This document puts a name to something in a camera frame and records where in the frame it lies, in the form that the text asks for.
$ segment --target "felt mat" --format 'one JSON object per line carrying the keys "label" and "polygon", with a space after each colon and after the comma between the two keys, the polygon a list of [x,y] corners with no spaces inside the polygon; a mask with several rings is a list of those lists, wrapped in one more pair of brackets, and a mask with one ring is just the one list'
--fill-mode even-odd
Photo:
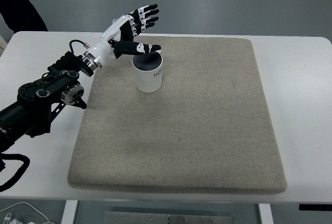
{"label": "felt mat", "polygon": [[98,71],[74,148],[75,188],[278,193],[286,180],[252,43],[139,37],[162,46],[161,88],[135,86],[133,56]]}

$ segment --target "paper cup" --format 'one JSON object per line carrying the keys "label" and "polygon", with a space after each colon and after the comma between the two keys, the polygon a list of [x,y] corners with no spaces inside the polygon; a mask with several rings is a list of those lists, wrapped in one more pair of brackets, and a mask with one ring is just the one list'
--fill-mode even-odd
{"label": "paper cup", "polygon": [[134,56],[132,64],[136,86],[140,91],[153,93],[161,87],[162,61],[161,50]]}

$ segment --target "white robotic hand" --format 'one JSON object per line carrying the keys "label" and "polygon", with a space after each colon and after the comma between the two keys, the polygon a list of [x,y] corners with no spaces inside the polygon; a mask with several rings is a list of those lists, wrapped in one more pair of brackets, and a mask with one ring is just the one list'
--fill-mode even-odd
{"label": "white robotic hand", "polygon": [[155,25],[158,5],[147,5],[121,16],[100,37],[99,42],[84,53],[84,62],[94,71],[122,54],[145,54],[160,50],[159,45],[134,42],[134,37]]}

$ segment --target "robotic arm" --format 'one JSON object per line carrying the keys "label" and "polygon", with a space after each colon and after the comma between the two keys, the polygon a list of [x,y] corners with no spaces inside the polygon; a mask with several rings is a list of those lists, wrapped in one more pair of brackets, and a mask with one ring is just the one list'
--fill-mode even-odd
{"label": "robotic arm", "polygon": [[[23,165],[8,182],[0,186],[0,192],[10,188],[23,175],[29,159],[23,155],[3,154],[24,134],[34,137],[50,132],[52,121],[66,105],[85,109],[81,99],[84,88],[80,85],[79,72],[92,76],[93,71],[102,68],[110,60],[122,54],[144,54],[160,50],[159,45],[134,42],[147,28],[155,25],[158,17],[150,17],[159,12],[157,5],[148,5],[121,16],[100,37],[99,42],[90,47],[79,40],[70,42],[71,52],[67,52],[53,65],[41,79],[22,85],[17,101],[0,111],[0,172],[5,168],[3,160],[21,160]],[[83,56],[75,56],[72,42],[78,41],[87,48]],[[57,104],[52,111],[52,104]]]}

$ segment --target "white cable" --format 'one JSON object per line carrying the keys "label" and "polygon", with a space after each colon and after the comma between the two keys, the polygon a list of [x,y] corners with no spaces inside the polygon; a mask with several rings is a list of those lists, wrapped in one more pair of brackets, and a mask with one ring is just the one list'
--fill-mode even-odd
{"label": "white cable", "polygon": [[8,213],[8,214],[6,215],[6,217],[5,217],[5,219],[4,219],[4,223],[3,223],[3,224],[8,224],[9,221],[10,221],[10,219],[11,219],[11,213]]}
{"label": "white cable", "polygon": [[30,206],[34,211],[36,211],[37,213],[39,213],[40,215],[42,215],[42,216],[47,220],[47,222],[44,222],[43,224],[55,224],[54,222],[51,222],[51,221],[47,218],[46,215],[44,215],[41,211],[39,211],[38,209],[36,209],[34,206],[32,206],[32,205],[31,205],[30,203],[28,203],[28,202],[19,202],[19,203],[16,203],[16,204],[14,204],[14,205],[12,205],[12,206],[9,206],[9,207],[7,207],[7,208],[4,208],[3,210],[0,210],[0,213],[3,212],[3,211],[5,211],[5,210],[7,210],[7,209],[10,209],[10,208],[12,208],[12,207],[14,207],[14,206],[16,206],[16,205],[19,205],[19,204],[26,204],[26,205]]}

